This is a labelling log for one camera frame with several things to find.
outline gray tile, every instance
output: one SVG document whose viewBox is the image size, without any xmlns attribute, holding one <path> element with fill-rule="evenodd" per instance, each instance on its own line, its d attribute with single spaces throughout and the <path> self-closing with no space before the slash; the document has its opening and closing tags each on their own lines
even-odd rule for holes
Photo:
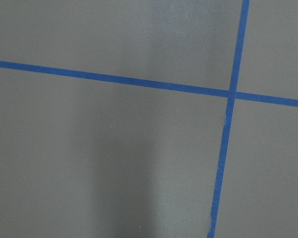
<svg viewBox="0 0 298 238">
<path fill-rule="evenodd" d="M 228 89 L 241 0 L 0 0 L 0 60 Z"/>
<path fill-rule="evenodd" d="M 205 237 L 225 104 L 0 69 L 0 237 Z"/>
<path fill-rule="evenodd" d="M 216 238 L 298 238 L 298 108 L 237 100 Z"/>
<path fill-rule="evenodd" d="M 298 99 L 298 0 L 251 1 L 238 91 Z"/>
</svg>

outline blue stripe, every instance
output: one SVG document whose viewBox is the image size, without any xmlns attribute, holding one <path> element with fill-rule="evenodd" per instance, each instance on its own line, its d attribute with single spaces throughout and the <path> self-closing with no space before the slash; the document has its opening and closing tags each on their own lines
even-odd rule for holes
<svg viewBox="0 0 298 238">
<path fill-rule="evenodd" d="M 262 102 L 262 103 L 273 103 L 273 104 L 298 107 L 297 99 L 280 98 L 280 97 L 252 94 L 252 93 L 242 93 L 242 92 L 237 92 L 235 98 L 255 101 L 255 102 Z"/>
<path fill-rule="evenodd" d="M 225 123 L 224 123 L 223 133 L 222 133 L 218 170 L 216 175 L 213 201 L 212 201 L 212 207 L 211 207 L 211 224 L 210 224 L 210 230 L 208 233 L 208 238 L 214 238 L 215 229 L 217 225 L 220 198 L 221 198 L 221 189 L 222 189 L 227 148 L 228 148 L 229 133 L 230 133 L 230 127 L 231 127 L 231 122 L 233 117 L 235 94 L 237 89 L 239 68 L 240 68 L 240 62 L 242 58 L 242 50 L 243 50 L 244 36 L 245 36 L 245 30 L 246 30 L 248 8 L 249 8 L 249 0 L 243 0 L 239 26 L 238 26 L 234 62 L 233 62 L 233 68 L 232 68 L 232 74 L 231 74 L 231 80 L 230 80 L 230 86 L 229 86 L 230 93 L 228 95 L 227 105 L 226 105 Z"/>
<path fill-rule="evenodd" d="M 182 84 L 176 84 L 176 83 L 165 83 L 165 82 L 158 82 L 158 81 L 151 81 L 151 80 L 144 80 L 144 79 L 112 76 L 112 75 L 99 74 L 99 73 L 89 73 L 89 72 L 83 72 L 83 71 L 52 68 L 52 67 L 37 66 L 37 65 L 30 65 L 30 64 L 23 64 L 23 63 L 0 61 L 0 67 L 37 72 L 37 73 L 48 73 L 48 74 L 68 76 L 68 77 L 85 78 L 85 79 L 112 82 L 112 83 L 129 84 L 129 85 L 136 85 L 136 86 L 142 86 L 142 87 L 148 87 L 148 88 L 159 88 L 159 89 L 166 89 L 166 90 L 179 91 L 179 92 L 197 93 L 197 94 L 212 95 L 212 96 L 219 96 L 219 97 L 228 96 L 227 90 L 221 90 L 221 89 L 215 89 L 215 88 L 205 88 L 205 87 L 182 85 Z"/>
</svg>

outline floor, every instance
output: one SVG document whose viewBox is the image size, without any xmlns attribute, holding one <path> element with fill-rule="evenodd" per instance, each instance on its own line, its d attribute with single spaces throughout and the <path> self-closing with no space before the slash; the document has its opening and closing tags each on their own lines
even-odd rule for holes
<svg viewBox="0 0 298 238">
<path fill-rule="evenodd" d="M 0 237 L 298 238 L 298 0 L 1 0 Z"/>
</svg>

